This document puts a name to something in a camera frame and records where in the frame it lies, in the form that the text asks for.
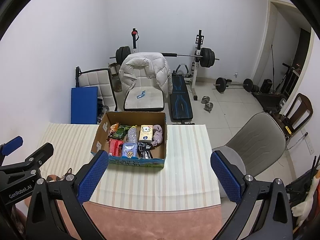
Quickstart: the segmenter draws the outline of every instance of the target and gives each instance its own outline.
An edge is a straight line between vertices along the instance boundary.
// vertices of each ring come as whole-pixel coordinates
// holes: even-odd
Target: chair
[[[300,105],[298,106],[297,110],[292,114],[292,116],[288,118],[288,116],[290,116],[291,114],[291,111],[295,107],[298,99],[301,100]],[[294,128],[293,126],[296,125],[298,121],[300,121],[300,119],[306,112],[309,112],[308,116],[301,123],[299,123],[299,125],[296,128]],[[313,109],[309,98],[305,95],[302,95],[301,93],[298,93],[289,111],[286,113],[285,116],[281,114],[273,114],[272,117],[276,120],[277,124],[284,131],[284,134],[287,137],[290,137],[293,136],[297,131],[299,131],[303,125],[305,125],[305,123],[311,118],[312,114]]]
[[[219,150],[243,174],[257,176],[283,154],[286,141],[284,133],[267,113],[255,114],[241,130]],[[219,182],[220,197],[227,196]]]
[[[124,100],[124,111],[163,111],[164,96],[156,77],[149,77],[145,67],[135,66],[133,71],[136,82]],[[145,95],[137,99],[143,91]]]
[[[116,95],[111,81],[111,71],[108,68],[93,69],[81,72],[76,68],[76,87],[98,87],[98,98],[110,111],[117,111]]]

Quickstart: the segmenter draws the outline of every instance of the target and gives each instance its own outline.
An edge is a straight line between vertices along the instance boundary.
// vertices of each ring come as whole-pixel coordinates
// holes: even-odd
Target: red package
[[[109,140],[110,146],[109,146],[109,155],[110,156],[117,156],[121,157],[119,147],[121,144],[123,144],[123,141],[116,140],[116,139],[110,139]]]

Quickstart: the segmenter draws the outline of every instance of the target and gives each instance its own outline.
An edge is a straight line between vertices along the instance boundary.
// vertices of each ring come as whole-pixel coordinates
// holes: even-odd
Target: wall outlet
[[[301,128],[301,133],[302,133],[302,135],[305,135],[306,132],[307,132],[307,131],[306,131],[306,129],[305,129],[304,127]],[[307,144],[307,146],[308,146],[310,155],[312,155],[312,154],[315,152],[315,150],[314,150],[313,147],[312,147],[312,143],[311,143],[311,140],[310,140],[309,135],[307,135],[307,136],[304,138],[304,140],[306,141],[306,144]]]

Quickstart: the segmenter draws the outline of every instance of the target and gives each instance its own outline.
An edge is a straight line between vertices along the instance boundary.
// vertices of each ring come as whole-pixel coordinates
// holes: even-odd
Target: white puffer jacket
[[[157,84],[168,98],[172,93],[171,71],[164,56],[158,52],[138,52],[130,54],[119,70],[122,91],[127,95],[137,80],[134,67],[145,67],[149,78],[156,78]]]

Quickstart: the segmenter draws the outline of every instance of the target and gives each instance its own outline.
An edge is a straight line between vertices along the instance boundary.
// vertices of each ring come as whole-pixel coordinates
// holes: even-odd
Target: open cardboard box
[[[142,166],[142,167],[157,167],[163,168],[166,157],[167,145],[167,127],[165,124],[165,113],[156,112],[107,112],[98,127],[94,142],[91,148],[91,153],[95,155],[100,149],[109,152],[108,132],[111,125],[115,123],[125,125],[137,125],[137,138],[139,139],[141,125],[156,125],[159,124],[164,131],[164,139],[162,143],[151,150],[153,159],[142,158],[126,158],[109,156],[109,163],[122,165]]]

